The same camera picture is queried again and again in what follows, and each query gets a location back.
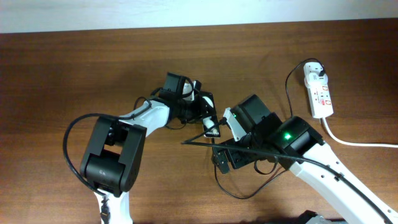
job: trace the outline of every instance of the wood grain surface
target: wood grain surface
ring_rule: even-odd
[[[336,136],[398,143],[398,19],[1,34],[0,223],[100,223],[93,193],[62,155],[64,131],[77,116],[126,114],[170,71],[201,81],[214,94],[219,118],[255,93],[285,120],[285,77],[309,57],[319,58],[330,77],[335,113],[328,120]],[[294,113],[398,210],[398,150],[333,141],[311,117],[302,69],[289,91]],[[82,121],[71,133],[76,166],[94,122]],[[135,222],[260,223],[305,210],[340,218],[291,173],[249,200],[225,195],[215,183],[210,150],[180,144],[201,131],[201,125],[162,128],[146,139],[130,194]],[[221,133],[220,141],[231,137],[226,128]],[[266,179],[252,165],[220,176],[236,194],[249,194]]]

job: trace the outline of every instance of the power cord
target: power cord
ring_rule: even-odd
[[[326,122],[326,118],[321,118],[322,123],[326,129],[326,131],[328,132],[328,134],[330,135],[330,137],[332,139],[334,139],[336,142],[341,143],[341,144],[345,144],[347,146],[364,146],[364,147],[394,147],[394,148],[398,148],[398,145],[394,145],[394,144],[377,144],[377,143],[352,143],[352,142],[346,142],[343,140],[338,139],[331,131],[329,128],[328,123]]]
[[[221,125],[222,121],[224,119],[225,118],[221,119],[220,122],[218,122],[214,126]],[[290,156],[290,155],[285,155],[285,154],[276,154],[276,153],[273,153],[273,152],[254,150],[254,149],[252,149],[250,147],[229,146],[229,145],[225,145],[225,144],[214,144],[214,143],[208,144],[208,143],[203,143],[203,142],[192,142],[193,140],[198,139],[200,136],[204,135],[207,131],[211,130],[212,128],[214,128],[214,127],[212,126],[211,128],[207,129],[203,133],[195,136],[194,138],[191,138],[191,139],[188,139],[188,140],[186,140],[184,142],[181,142],[181,144],[188,144],[188,145],[192,145],[192,146],[203,146],[203,147],[215,147],[215,148],[219,148],[219,149],[229,149],[229,150],[234,150],[234,151],[253,153],[253,154],[257,154],[257,155],[264,156],[264,157],[275,157],[275,158],[279,158],[279,159],[290,159],[290,160],[295,161],[295,162],[308,162],[308,163],[314,164],[314,165],[316,165],[318,167],[321,167],[322,169],[325,169],[326,171],[332,173],[337,180],[341,180],[343,183],[345,183],[351,190],[353,190],[366,203],[368,203],[380,215],[380,217],[382,217],[384,219],[384,223],[393,224],[392,221],[389,219],[389,217],[386,214],[384,214],[384,212],[371,199],[369,199],[368,196],[366,196],[364,193],[362,193],[362,191],[360,191],[357,187],[355,187],[355,185],[353,185],[348,179],[346,179],[344,177],[344,175],[342,175],[342,174],[338,173],[337,171],[333,170],[330,166],[326,166],[326,165],[322,164],[321,162],[314,161],[312,159],[307,159],[307,158],[304,158],[304,157],[299,157],[299,156]],[[224,188],[221,187],[221,189],[224,192],[226,192],[227,194],[229,193]]]

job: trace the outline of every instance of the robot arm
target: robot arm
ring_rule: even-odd
[[[95,193],[102,223],[132,223],[129,191],[139,173],[146,136],[174,118],[182,123],[203,121],[205,129],[214,125],[213,97],[200,88],[198,81],[191,82],[187,77],[168,73],[163,88],[158,88],[141,107],[121,116],[132,119],[98,118],[81,162],[80,174],[104,194]],[[219,129],[210,135],[219,136]],[[120,154],[105,149],[105,146],[113,145],[122,147]]]
[[[354,176],[336,157],[331,147],[324,143],[311,147],[304,158],[313,159],[344,175],[356,188],[370,199],[393,223],[398,223],[398,214],[373,192],[371,192],[358,178]],[[295,162],[290,171],[314,188],[348,223],[384,223],[383,218],[363,198],[349,188],[344,182],[326,170],[307,162]]]
[[[262,152],[275,155],[311,159],[332,168],[335,174],[309,162],[279,159],[283,168],[313,187],[348,223],[398,223],[398,214],[372,193],[336,157],[331,147],[307,122],[293,116],[284,123],[271,113],[263,102],[252,95],[234,108],[227,108],[224,117],[232,131],[232,139],[221,144],[239,146],[242,150],[213,148],[213,162],[225,174],[228,162],[238,169],[256,160],[274,157],[261,156]],[[245,152],[251,148],[254,152]]]

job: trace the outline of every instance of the green indicator light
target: green indicator light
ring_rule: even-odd
[[[286,139],[286,140],[289,140],[291,137],[292,137],[292,136],[291,136],[289,133],[286,133],[286,134],[285,134],[285,139]]]

